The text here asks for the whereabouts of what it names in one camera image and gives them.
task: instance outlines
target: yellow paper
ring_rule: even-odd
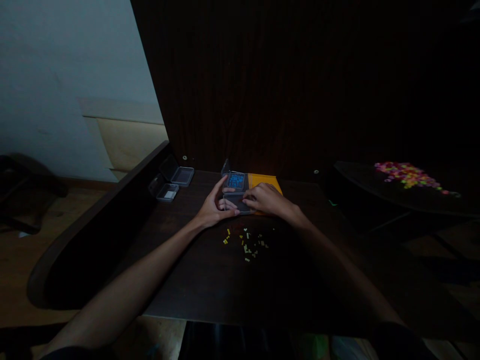
[[[282,189],[280,188],[280,185],[279,185],[279,182],[277,181],[277,177],[276,176],[271,176],[271,175],[260,175],[260,174],[252,174],[252,173],[249,173],[248,174],[248,181],[250,182],[248,185],[249,185],[249,188],[254,188],[256,187],[258,184],[260,183],[267,183],[267,184],[272,184],[275,189],[277,189],[280,194],[284,194],[282,192]]]

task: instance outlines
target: box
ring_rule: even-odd
[[[160,165],[160,172],[165,179],[172,184],[181,187],[190,185],[194,177],[195,169],[193,167],[179,166],[173,155],[169,155]]]
[[[159,173],[148,185],[148,191],[158,201],[171,203],[179,191],[179,186],[166,183],[162,174]]]
[[[225,175],[228,175],[228,177],[226,178],[222,187],[223,199],[231,204],[235,204],[238,210],[240,210],[240,214],[253,214],[255,210],[251,209],[242,202],[245,192],[250,189],[250,185],[252,183],[251,175],[244,172],[232,171],[230,169],[230,162],[228,159],[225,160],[225,163],[221,169],[221,176],[224,177]],[[230,209],[232,209],[231,206],[225,207],[225,210]]]
[[[225,200],[225,210],[234,209],[230,204],[236,205],[236,208],[240,210],[241,215],[249,215],[255,212],[254,209],[248,207],[242,202],[244,199],[244,193],[226,193],[223,194],[223,200]]]

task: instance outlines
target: left hand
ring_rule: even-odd
[[[240,214],[240,210],[237,209],[235,204],[230,201],[226,202],[224,199],[218,199],[222,192],[222,185],[227,177],[228,175],[225,175],[216,183],[213,190],[206,197],[200,211],[195,216],[195,220],[197,220],[204,229],[212,227],[220,220],[232,218]]]

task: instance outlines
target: wooden table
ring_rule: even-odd
[[[162,144],[118,186],[68,228],[39,260],[28,284],[36,306],[82,307],[113,277],[166,241],[200,209],[220,174],[196,171],[172,203],[147,191],[171,148]],[[476,341],[478,322],[405,249],[389,239],[358,240],[320,187],[279,179],[283,194],[380,288],[420,336]],[[227,228],[240,223],[262,234],[269,249],[245,261],[237,236],[223,244]],[[159,287],[145,315],[193,321],[366,337],[324,286],[297,235],[282,220],[249,215],[204,231]]]

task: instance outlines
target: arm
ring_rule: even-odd
[[[198,214],[179,232],[125,270],[102,289],[43,349],[40,357],[66,347],[98,349],[112,343],[139,315],[165,275],[202,230],[238,215],[221,211],[217,200],[224,176],[213,188]]]
[[[371,329],[380,322],[405,325],[369,278],[273,185],[261,183],[248,190],[243,202],[256,210],[277,215],[295,228],[323,280]]]

